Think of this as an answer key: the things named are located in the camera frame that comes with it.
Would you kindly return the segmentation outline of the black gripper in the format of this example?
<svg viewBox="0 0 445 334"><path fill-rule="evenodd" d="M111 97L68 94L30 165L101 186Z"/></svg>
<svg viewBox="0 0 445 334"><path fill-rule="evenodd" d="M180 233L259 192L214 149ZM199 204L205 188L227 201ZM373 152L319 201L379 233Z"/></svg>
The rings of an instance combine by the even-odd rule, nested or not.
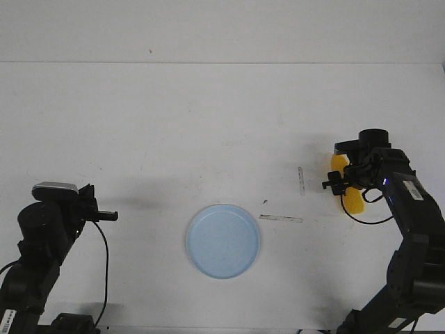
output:
<svg viewBox="0 0 445 334"><path fill-rule="evenodd" d="M95 186L87 184L80 188L79 196L70 205L71 226L75 237L79 237L87 222L117 221L118 212L100 211L95 197Z"/></svg>
<svg viewBox="0 0 445 334"><path fill-rule="evenodd" d="M377 174L377 164L373 162L373 149L389 148L389 133L384 129L362 130L358 139L334 144L334 156L346 155L349 163L340 171L331 170L323 189L328 187L334 195L345 195L349 187L372 189Z"/></svg>

